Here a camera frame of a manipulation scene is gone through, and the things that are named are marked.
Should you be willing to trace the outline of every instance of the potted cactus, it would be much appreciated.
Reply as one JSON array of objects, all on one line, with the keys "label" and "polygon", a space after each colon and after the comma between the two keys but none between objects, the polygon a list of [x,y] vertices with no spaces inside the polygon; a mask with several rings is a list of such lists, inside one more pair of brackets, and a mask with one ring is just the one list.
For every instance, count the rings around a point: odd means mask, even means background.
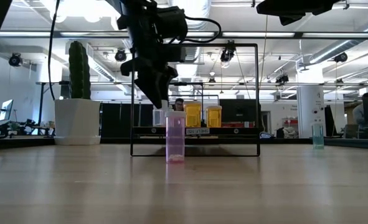
[{"label": "potted cactus", "polygon": [[70,99],[55,100],[55,143],[100,143],[100,102],[91,100],[90,67],[85,47],[74,41],[69,48]]}]

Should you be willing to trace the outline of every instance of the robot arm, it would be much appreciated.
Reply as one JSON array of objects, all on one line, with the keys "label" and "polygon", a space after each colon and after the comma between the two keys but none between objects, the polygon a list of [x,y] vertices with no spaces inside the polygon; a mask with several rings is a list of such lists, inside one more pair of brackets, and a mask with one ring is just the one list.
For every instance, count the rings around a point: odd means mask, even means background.
[{"label": "robot arm", "polygon": [[[163,39],[172,38],[183,42],[188,28],[185,14],[178,7],[157,8],[150,0],[106,0],[121,15],[117,20],[120,30],[127,29],[135,52],[134,67],[138,72],[136,86],[161,108],[161,100],[168,100],[168,86],[177,77],[176,70],[168,62],[183,62],[185,49],[163,44]],[[129,76],[133,60],[123,63],[121,74]]]}]

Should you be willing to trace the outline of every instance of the person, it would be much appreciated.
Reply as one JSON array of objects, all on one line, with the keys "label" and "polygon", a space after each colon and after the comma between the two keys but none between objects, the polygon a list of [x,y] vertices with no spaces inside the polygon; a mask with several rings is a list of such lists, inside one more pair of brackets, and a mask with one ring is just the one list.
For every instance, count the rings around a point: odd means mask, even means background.
[{"label": "person", "polygon": [[[364,100],[367,97],[368,97],[368,93],[363,94],[362,100]],[[364,117],[364,105],[363,104],[356,106],[354,110],[352,111],[352,115],[360,129],[364,127],[368,127],[368,123],[366,123],[365,117]]]},{"label": "person", "polygon": [[184,111],[184,100],[182,98],[177,98],[174,105],[175,111]]}]

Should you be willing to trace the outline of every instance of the white column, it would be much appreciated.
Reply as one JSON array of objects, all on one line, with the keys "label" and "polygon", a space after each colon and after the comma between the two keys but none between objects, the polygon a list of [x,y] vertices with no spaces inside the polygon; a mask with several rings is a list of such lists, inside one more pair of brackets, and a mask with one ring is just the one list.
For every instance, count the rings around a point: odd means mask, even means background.
[{"label": "white column", "polygon": [[[313,65],[308,70],[298,69],[299,83],[323,83],[322,67]],[[297,89],[299,137],[312,137],[312,124],[320,123],[325,127],[324,92],[322,86],[299,86]]]}]

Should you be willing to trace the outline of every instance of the black rack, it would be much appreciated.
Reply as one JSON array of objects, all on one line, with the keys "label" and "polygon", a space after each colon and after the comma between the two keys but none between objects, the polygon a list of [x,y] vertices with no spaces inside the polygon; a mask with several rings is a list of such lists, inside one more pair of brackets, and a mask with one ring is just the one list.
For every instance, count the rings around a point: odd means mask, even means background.
[{"label": "black rack", "polygon": [[[225,47],[226,44],[174,44],[182,47]],[[258,55],[257,44],[234,44],[235,47],[253,47],[255,55]],[[131,49],[131,54],[135,55],[135,49]],[[170,83],[170,85],[182,85],[183,83]],[[146,141],[148,144],[161,144],[166,140],[163,136],[166,135],[166,128],[142,128],[134,127],[134,75],[131,76],[131,127],[130,127],[130,155],[131,156],[164,156],[162,154],[135,154],[134,143]],[[202,87],[202,111],[203,111],[203,90],[205,83],[185,83],[185,85],[200,85]],[[187,138],[186,144],[256,144],[257,153],[255,155],[212,155],[212,156],[234,156],[234,157],[258,157],[260,156],[260,124],[259,124],[259,80],[258,80],[258,57],[255,57],[255,91],[256,91],[256,112],[255,112],[255,127],[254,128],[198,128],[204,130],[206,133],[198,133],[190,136],[197,138]],[[140,136],[159,136],[159,139],[140,139]],[[203,136],[218,136],[213,139],[204,139]]]}]

